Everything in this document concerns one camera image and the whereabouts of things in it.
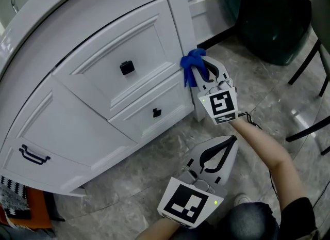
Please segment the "white round table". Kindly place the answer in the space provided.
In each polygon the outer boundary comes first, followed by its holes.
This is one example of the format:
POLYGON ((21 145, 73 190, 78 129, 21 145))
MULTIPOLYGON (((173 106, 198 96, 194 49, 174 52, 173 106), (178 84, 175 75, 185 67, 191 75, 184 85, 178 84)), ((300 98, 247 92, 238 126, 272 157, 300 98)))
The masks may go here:
POLYGON ((311 31, 310 0, 225 0, 235 29, 247 49, 260 59, 287 66, 311 31))

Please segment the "person's right white shoe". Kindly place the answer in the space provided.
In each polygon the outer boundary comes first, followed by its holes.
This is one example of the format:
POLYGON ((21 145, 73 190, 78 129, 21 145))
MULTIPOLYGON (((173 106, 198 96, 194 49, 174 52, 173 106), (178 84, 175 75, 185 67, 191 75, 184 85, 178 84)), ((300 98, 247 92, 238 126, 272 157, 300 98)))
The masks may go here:
POLYGON ((244 203, 251 203, 251 199, 247 194, 239 194, 234 199, 234 206, 238 206, 244 203))

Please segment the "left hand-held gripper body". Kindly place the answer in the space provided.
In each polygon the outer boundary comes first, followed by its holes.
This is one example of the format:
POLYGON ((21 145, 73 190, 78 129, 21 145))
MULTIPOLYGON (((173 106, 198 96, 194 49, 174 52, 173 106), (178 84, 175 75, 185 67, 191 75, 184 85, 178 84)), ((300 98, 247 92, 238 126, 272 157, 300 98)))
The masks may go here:
POLYGON ((162 217, 193 229, 205 221, 225 197, 226 189, 219 174, 198 175, 183 167, 179 177, 170 179, 157 211, 162 217))

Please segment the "white vanity cabinet with sink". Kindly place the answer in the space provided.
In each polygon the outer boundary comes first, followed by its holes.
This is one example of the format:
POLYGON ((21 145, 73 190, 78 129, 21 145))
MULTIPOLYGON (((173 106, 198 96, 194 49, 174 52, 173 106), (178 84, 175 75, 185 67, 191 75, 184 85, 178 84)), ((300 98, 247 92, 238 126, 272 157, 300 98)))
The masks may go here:
MULTIPOLYGON (((64 60, 104 27, 153 1, 29 0, 9 23, 0 41, 0 150, 17 115, 37 87, 50 75, 59 81, 53 73, 64 60)), ((183 57, 196 47, 188 1, 167 1, 183 57)), ((180 60, 178 71, 183 71, 180 60)), ((107 164, 89 169, 80 187, 157 136, 136 142, 107 164)))

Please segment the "white cabinet door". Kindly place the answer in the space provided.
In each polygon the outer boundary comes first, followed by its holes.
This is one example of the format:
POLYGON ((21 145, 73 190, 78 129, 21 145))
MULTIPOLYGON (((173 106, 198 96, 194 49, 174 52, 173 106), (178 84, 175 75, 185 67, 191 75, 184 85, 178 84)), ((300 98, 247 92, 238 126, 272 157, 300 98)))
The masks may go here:
POLYGON ((104 27, 53 75, 106 119, 179 70, 182 57, 167 0, 155 0, 104 27))
POLYGON ((90 170, 136 145, 51 75, 22 107, 7 142, 33 163, 63 159, 90 170))
POLYGON ((81 188, 89 167, 50 153, 19 138, 6 139, 0 150, 0 175, 54 194, 84 197, 81 188))

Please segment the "black white patterned pillow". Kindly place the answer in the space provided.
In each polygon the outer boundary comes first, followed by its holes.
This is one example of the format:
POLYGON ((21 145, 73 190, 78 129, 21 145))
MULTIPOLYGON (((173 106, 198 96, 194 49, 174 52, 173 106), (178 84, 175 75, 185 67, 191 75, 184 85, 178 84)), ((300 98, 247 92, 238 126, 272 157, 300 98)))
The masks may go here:
POLYGON ((0 204, 8 218, 31 219, 25 185, 0 176, 0 204))

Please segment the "person's legs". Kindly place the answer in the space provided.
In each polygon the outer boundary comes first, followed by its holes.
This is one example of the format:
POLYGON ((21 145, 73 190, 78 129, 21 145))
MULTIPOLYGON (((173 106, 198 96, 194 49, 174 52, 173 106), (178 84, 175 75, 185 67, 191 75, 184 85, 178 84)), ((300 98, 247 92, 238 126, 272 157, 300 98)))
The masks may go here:
POLYGON ((269 205, 252 202, 232 208, 216 227, 206 221, 195 229, 181 227, 171 240, 277 240, 278 232, 269 205))

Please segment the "small white drawer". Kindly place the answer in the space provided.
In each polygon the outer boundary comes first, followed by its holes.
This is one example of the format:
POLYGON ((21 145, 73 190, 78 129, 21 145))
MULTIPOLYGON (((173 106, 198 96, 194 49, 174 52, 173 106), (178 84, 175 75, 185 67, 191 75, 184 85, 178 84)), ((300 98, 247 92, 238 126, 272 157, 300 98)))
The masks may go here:
POLYGON ((159 135, 193 110, 183 71, 178 71, 112 117, 109 123, 140 143, 159 135))

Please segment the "blue cloth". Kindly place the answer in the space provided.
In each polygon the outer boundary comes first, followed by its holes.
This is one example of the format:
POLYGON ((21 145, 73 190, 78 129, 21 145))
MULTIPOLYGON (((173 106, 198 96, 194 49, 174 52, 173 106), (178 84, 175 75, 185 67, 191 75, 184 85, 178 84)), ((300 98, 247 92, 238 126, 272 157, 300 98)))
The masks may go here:
POLYGON ((193 49, 187 56, 181 58, 180 65, 184 69, 184 85, 187 86, 189 83, 190 87, 197 87, 195 77, 192 72, 192 66, 200 68, 202 74, 209 79, 208 69, 205 67, 202 56, 206 56, 204 49, 193 49))

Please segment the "person's right forearm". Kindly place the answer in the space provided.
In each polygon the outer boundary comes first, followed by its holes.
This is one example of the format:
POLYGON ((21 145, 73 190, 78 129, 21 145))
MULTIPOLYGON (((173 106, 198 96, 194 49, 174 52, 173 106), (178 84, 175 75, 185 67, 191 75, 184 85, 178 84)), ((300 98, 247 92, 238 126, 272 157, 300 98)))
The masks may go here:
POLYGON ((238 118, 230 125, 245 139, 267 166, 278 195, 280 209, 305 198, 303 184, 287 150, 258 127, 238 118))

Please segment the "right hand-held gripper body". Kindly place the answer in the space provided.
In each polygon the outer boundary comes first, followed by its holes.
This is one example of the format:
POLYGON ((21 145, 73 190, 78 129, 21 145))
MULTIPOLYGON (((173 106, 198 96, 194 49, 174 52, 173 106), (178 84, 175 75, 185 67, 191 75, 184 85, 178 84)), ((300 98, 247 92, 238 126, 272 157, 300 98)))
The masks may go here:
POLYGON ((238 118, 237 92, 231 78, 203 90, 197 97, 215 125, 238 118))

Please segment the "person's left forearm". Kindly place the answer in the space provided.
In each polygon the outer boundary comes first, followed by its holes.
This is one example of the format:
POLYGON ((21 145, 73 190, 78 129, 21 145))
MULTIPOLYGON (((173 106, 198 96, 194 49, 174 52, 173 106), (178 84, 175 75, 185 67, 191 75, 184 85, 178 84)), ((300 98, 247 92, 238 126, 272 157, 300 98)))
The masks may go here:
POLYGON ((169 240, 179 227, 178 223, 161 218, 141 232, 135 240, 169 240))

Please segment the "white low ledge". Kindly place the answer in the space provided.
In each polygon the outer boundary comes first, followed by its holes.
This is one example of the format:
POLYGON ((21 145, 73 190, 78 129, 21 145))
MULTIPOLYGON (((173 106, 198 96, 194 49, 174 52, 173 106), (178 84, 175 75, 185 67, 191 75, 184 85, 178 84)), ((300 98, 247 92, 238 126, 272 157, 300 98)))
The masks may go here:
POLYGON ((225 0, 188 3, 198 48, 205 50, 232 36, 236 21, 225 0))

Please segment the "person's black shirt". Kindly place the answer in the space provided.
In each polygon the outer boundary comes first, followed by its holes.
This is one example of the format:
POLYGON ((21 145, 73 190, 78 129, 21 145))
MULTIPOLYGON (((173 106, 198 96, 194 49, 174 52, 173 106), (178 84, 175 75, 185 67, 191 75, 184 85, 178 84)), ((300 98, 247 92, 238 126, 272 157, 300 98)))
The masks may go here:
POLYGON ((315 214, 308 198, 294 200, 282 210, 278 240, 311 240, 317 235, 315 214))

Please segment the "grey chair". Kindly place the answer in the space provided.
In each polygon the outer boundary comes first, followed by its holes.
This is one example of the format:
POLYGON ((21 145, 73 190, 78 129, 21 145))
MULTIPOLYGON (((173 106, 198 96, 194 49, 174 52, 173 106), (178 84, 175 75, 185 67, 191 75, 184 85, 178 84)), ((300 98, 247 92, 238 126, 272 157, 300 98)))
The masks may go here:
POLYGON ((322 97, 328 83, 330 83, 330 0, 310 0, 311 1, 311 26, 317 36, 317 41, 310 53, 295 72, 288 84, 293 83, 307 68, 316 53, 319 53, 320 59, 326 74, 326 78, 319 92, 322 97))

